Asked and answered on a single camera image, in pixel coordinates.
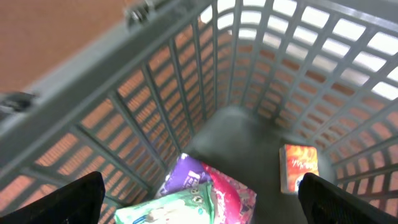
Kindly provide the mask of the mint green snack packet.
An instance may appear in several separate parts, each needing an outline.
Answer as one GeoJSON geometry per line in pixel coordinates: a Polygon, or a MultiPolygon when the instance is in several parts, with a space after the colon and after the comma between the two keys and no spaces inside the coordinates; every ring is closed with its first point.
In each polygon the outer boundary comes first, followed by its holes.
{"type": "Polygon", "coordinates": [[[213,223],[215,208],[212,202],[213,184],[194,188],[116,210],[117,224],[208,224],[213,223]]]}

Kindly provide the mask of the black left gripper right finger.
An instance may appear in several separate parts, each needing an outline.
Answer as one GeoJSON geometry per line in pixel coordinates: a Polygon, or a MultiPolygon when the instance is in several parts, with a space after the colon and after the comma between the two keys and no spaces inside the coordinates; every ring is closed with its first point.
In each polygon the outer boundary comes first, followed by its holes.
{"type": "Polygon", "coordinates": [[[397,218],[331,184],[306,173],[298,199],[308,224],[397,224],[397,218]]]}

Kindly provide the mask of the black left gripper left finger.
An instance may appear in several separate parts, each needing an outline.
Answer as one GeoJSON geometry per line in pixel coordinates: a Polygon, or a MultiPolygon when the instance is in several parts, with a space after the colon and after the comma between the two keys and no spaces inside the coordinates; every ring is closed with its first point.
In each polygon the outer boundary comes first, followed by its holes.
{"type": "Polygon", "coordinates": [[[94,171],[1,217],[1,224],[97,224],[105,192],[101,173],[94,171]]]}

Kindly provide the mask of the small orange box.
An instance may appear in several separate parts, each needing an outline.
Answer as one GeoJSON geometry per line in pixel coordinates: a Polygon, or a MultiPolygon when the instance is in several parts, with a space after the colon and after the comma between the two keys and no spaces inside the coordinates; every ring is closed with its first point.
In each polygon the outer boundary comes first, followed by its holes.
{"type": "Polygon", "coordinates": [[[285,144],[279,149],[280,191],[298,194],[306,173],[319,175],[317,149],[313,146],[285,144]]]}

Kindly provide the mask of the purple red tissue pack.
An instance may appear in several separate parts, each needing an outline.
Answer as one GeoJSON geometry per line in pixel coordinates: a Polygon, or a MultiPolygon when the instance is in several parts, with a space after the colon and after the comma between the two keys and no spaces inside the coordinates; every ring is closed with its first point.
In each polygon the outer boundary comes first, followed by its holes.
{"type": "Polygon", "coordinates": [[[207,182],[213,184],[211,199],[216,224],[250,224],[256,205],[255,191],[186,153],[177,158],[155,198],[207,182]]]}

